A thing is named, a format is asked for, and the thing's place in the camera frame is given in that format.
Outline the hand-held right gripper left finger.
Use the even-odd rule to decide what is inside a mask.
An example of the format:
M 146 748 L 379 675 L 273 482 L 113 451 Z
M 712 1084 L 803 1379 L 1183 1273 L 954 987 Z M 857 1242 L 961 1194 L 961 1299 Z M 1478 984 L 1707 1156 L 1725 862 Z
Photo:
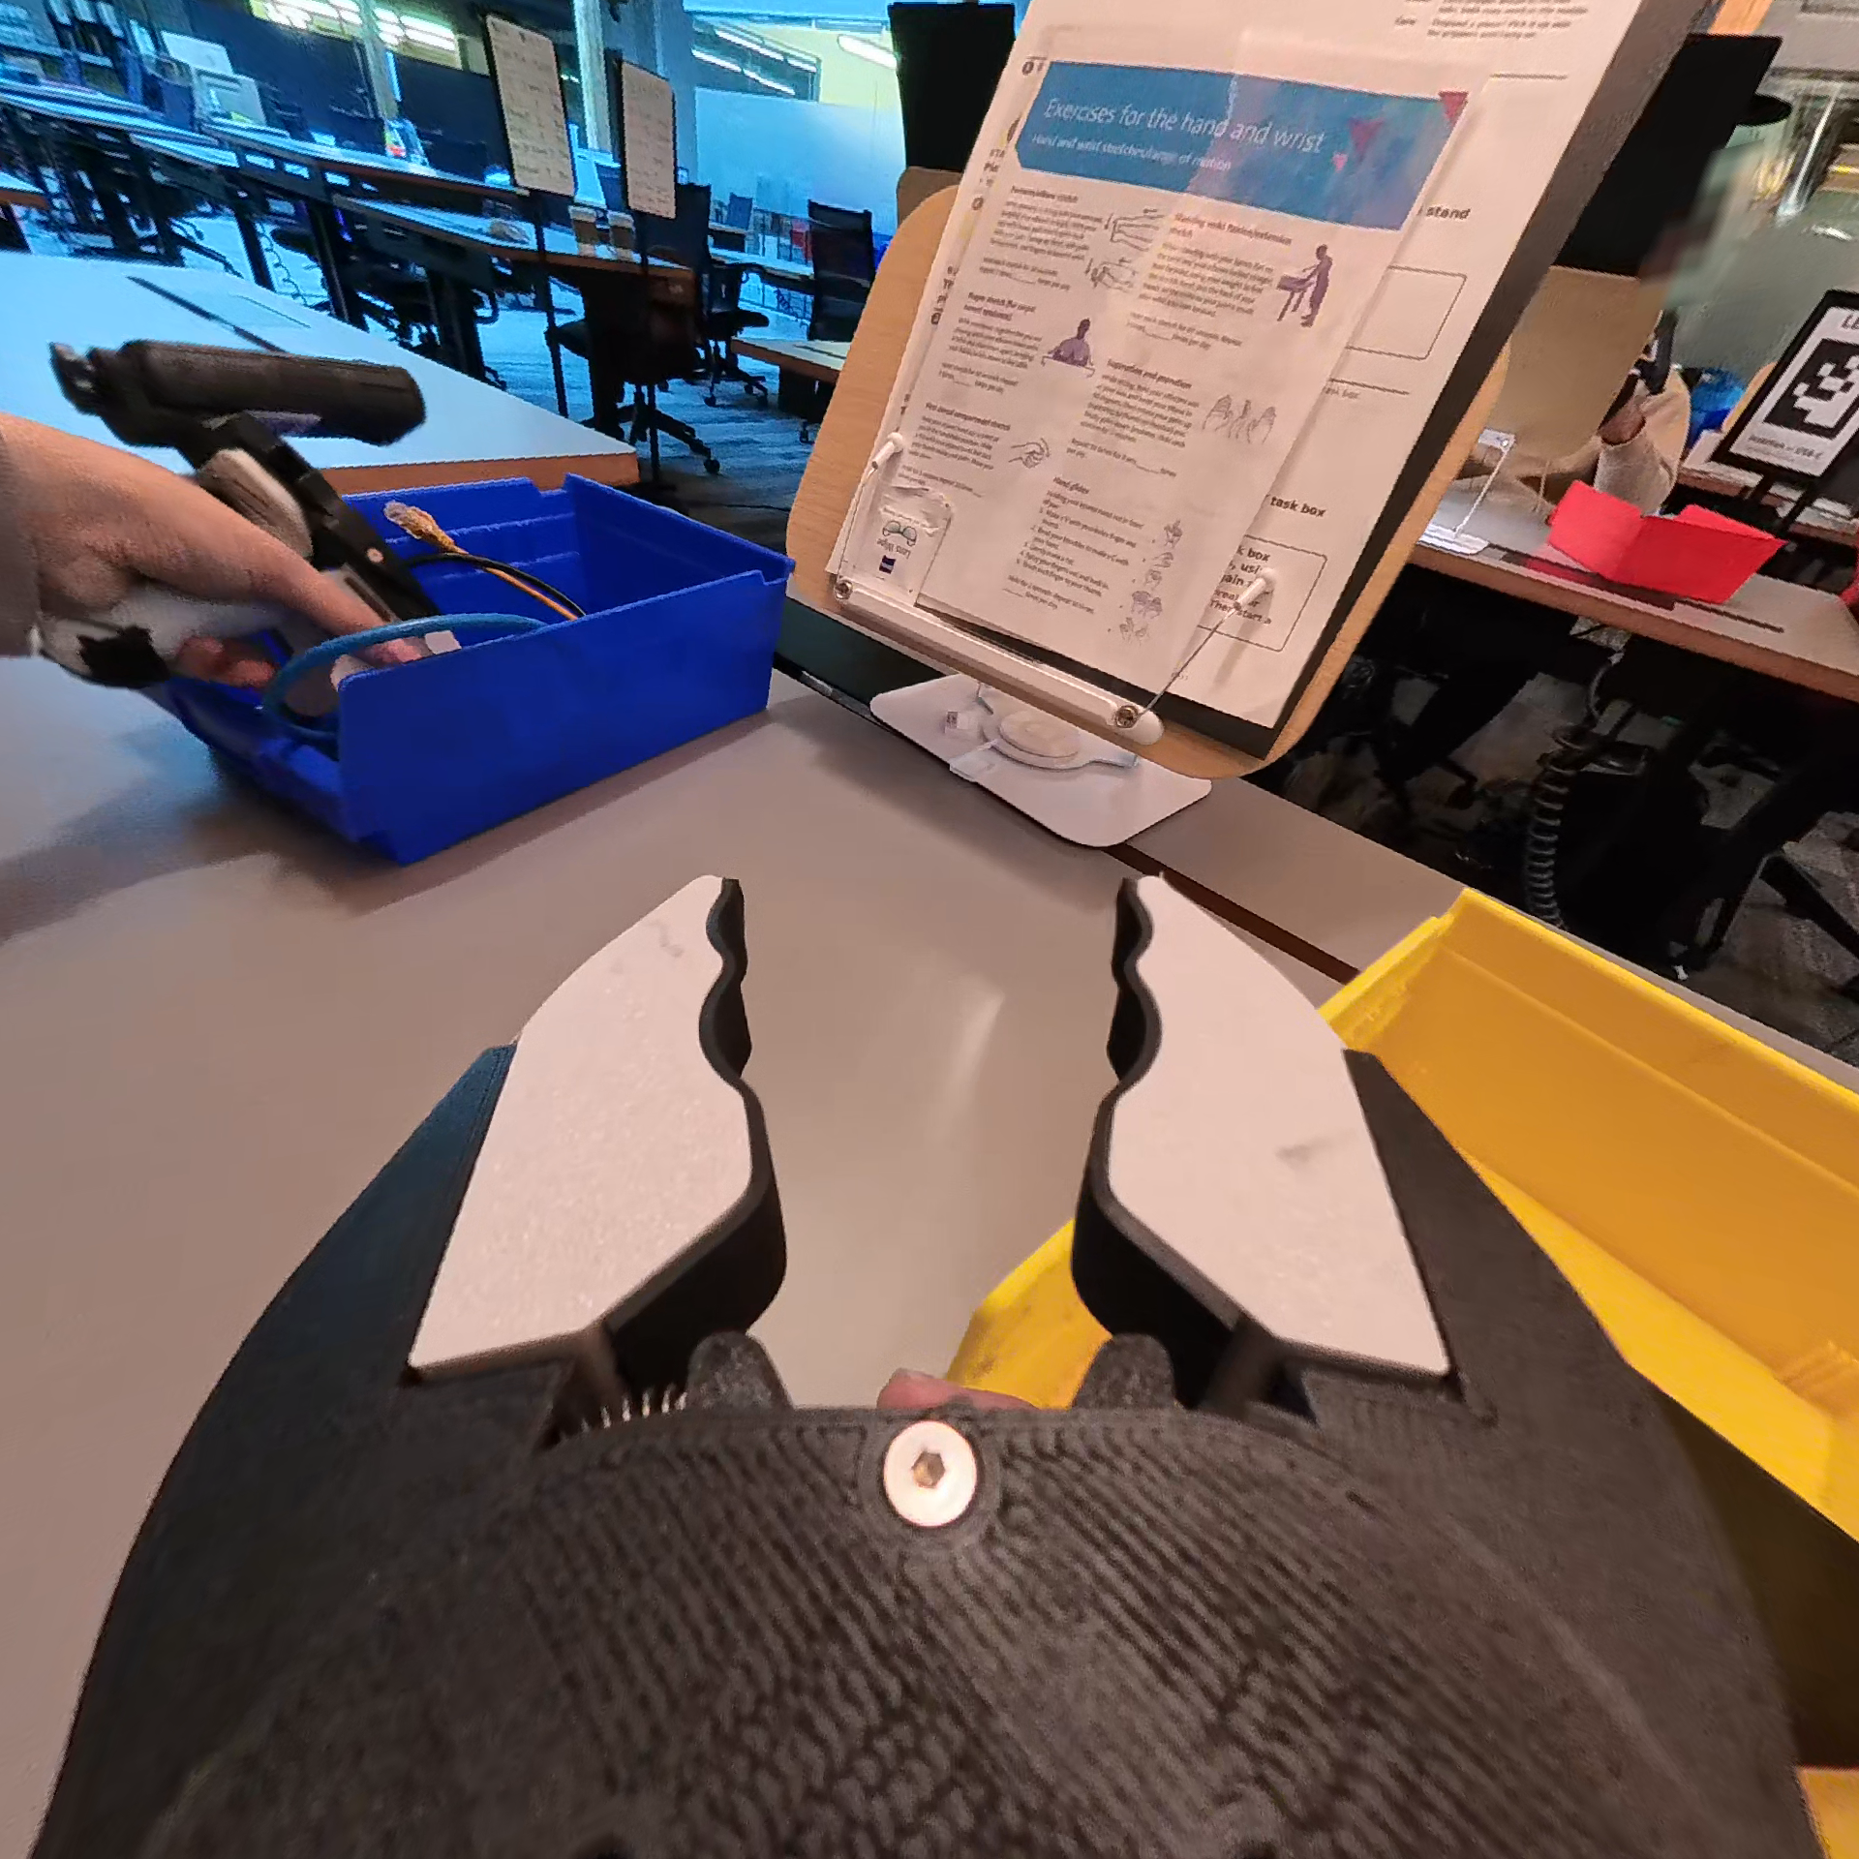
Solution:
M 688 878 L 529 1019 L 410 1341 L 418 1379 L 685 1379 L 786 1269 L 745 1082 L 745 898 Z

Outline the yellow storage bin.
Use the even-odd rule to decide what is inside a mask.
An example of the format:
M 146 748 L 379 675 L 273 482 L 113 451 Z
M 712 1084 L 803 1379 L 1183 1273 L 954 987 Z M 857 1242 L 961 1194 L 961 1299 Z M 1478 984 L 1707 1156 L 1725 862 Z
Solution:
M 976 1418 L 932 1820 L 973 1857 L 1820 1857 L 1857 1095 L 1478 896 L 1319 1015 L 1452 1379 L 1174 1380 L 1084 1310 L 1075 1223 L 1044 1242 L 954 1357 L 1058 1416 Z

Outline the long wooden office desk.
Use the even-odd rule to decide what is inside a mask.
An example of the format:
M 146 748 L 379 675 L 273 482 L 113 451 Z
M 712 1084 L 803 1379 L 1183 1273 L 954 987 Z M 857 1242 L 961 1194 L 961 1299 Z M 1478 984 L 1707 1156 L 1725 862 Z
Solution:
M 643 447 L 643 471 L 660 471 L 660 441 L 676 439 L 712 475 L 720 468 L 703 436 L 671 416 L 660 392 L 700 359 L 700 277 L 671 255 L 579 243 L 546 222 L 500 222 L 428 205 L 346 203 L 354 229 L 393 233 L 442 302 L 445 353 L 483 376 L 477 314 L 457 293 L 529 287 L 544 315 L 552 400 L 568 415 L 565 359 L 592 378 L 587 425 Z

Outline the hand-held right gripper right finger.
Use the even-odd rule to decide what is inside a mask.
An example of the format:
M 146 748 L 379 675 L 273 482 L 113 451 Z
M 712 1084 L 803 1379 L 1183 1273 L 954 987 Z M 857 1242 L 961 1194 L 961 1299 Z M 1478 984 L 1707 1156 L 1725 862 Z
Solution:
M 1332 1368 L 1449 1380 L 1354 1064 L 1319 1009 L 1220 917 L 1133 877 L 1072 1235 L 1072 1284 L 1174 1380 Z

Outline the brown edged office desk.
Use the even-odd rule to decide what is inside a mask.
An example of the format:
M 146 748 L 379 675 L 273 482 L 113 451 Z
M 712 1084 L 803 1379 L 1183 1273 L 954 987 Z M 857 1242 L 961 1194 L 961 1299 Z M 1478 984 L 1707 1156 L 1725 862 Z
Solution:
M 1857 701 L 1857 616 L 1833 594 L 1767 575 L 1755 575 L 1730 600 L 1620 584 L 1549 548 L 1546 519 L 1513 481 L 1449 482 L 1410 567 Z

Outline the paper notice board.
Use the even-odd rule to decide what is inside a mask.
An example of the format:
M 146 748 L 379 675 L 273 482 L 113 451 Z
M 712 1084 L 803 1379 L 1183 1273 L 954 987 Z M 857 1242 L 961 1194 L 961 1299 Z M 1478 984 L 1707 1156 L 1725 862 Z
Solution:
M 483 11 L 483 49 L 504 116 L 516 187 L 552 198 L 575 196 L 575 158 L 563 75 L 549 33 Z
M 631 218 L 671 222 L 679 187 L 672 85 L 650 70 L 614 56 L 614 99 L 626 211 Z

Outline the black office chair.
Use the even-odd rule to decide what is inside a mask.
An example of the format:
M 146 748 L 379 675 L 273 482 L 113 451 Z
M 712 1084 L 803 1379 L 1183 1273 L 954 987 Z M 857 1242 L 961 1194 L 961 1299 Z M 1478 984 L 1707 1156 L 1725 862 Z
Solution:
M 868 208 L 806 203 L 810 340 L 850 340 L 877 277 Z
M 720 460 L 660 394 L 676 381 L 712 386 L 719 349 L 729 331 L 712 329 L 709 297 L 709 188 L 679 187 L 671 218 L 635 211 L 631 248 L 585 259 L 560 271 L 579 293 L 579 314 L 546 326 L 552 359 L 579 356 L 592 376 L 592 429 L 624 439 L 640 456 L 640 491 L 668 498 L 660 441 L 676 439 L 705 475 Z

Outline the blue storage bin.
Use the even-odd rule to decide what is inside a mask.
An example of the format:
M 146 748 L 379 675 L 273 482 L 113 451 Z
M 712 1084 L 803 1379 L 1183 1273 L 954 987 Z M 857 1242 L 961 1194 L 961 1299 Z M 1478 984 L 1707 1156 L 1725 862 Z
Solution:
M 456 544 L 579 616 L 352 507 L 445 616 L 483 616 L 423 668 L 354 669 L 306 733 L 258 692 L 174 678 L 152 701 L 268 795 L 342 840 L 418 862 L 764 707 L 790 560 L 599 481 L 405 493 Z

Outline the black white marker sign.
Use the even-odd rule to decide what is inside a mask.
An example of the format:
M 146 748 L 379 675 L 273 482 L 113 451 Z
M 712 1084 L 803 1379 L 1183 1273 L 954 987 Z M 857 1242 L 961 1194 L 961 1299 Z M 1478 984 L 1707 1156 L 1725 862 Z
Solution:
M 1857 507 L 1857 291 L 1824 291 L 1710 458 Z

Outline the grey desk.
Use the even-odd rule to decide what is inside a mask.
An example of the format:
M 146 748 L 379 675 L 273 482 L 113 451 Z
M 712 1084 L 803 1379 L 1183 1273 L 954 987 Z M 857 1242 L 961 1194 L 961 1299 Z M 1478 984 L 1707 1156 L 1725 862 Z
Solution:
M 4 665 L 4 1857 L 152 1496 L 276 1291 L 487 1047 L 688 878 L 745 892 L 810 1403 L 942 1372 L 1078 1202 L 1114 898 L 1207 887 L 1320 1001 L 1461 884 L 1248 780 L 1082 850 L 813 686 L 418 866 L 141 695 Z
M 299 451 L 339 493 L 431 491 L 436 482 L 565 476 L 640 482 L 626 441 L 456 374 L 336 315 L 296 306 L 244 277 L 113 259 L 4 255 L 4 412 L 112 441 L 53 378 L 53 343 L 119 349 L 131 338 L 232 343 L 296 356 L 403 362 L 423 390 L 428 421 L 390 449 L 306 439 Z

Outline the printed exercise sheet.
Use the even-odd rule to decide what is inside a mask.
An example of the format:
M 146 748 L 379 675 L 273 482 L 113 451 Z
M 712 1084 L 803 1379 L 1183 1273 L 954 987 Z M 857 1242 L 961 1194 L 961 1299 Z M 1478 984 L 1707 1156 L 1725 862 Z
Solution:
M 925 331 L 918 600 L 1174 668 L 1482 78 L 1244 32 L 1051 32 Z

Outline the small white wipe packet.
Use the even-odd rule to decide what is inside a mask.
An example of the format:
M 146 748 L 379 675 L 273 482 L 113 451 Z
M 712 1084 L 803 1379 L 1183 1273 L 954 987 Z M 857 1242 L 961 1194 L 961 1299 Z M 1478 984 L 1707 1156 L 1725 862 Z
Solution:
M 918 603 L 952 519 L 952 501 L 925 482 L 878 487 L 854 536 L 848 579 L 885 600 Z

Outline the red storage bin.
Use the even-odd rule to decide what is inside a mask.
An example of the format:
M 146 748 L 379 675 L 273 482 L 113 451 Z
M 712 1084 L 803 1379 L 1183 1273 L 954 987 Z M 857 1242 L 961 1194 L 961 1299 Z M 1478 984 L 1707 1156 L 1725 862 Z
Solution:
M 1725 603 L 1782 548 L 1777 534 L 1707 507 L 1651 516 L 1590 482 L 1566 491 L 1546 544 L 1612 584 L 1707 607 Z

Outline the person's left hand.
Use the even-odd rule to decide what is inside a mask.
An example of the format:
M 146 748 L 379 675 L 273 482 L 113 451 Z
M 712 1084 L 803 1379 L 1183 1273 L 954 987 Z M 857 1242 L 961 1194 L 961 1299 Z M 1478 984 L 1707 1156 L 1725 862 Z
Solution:
M 24 451 L 37 625 L 102 616 L 146 584 L 210 603 L 266 603 L 321 634 L 379 625 L 354 592 L 193 481 L 12 415 L 4 415 L 4 436 Z

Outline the person's right hand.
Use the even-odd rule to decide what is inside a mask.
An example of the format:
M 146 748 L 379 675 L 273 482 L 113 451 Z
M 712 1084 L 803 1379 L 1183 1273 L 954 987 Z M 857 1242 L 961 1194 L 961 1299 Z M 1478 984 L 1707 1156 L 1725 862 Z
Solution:
M 942 1406 L 961 1410 L 1034 1410 L 1034 1403 L 1005 1391 L 982 1391 L 963 1380 L 936 1379 L 919 1368 L 896 1368 L 877 1394 L 877 1410 L 925 1412 Z

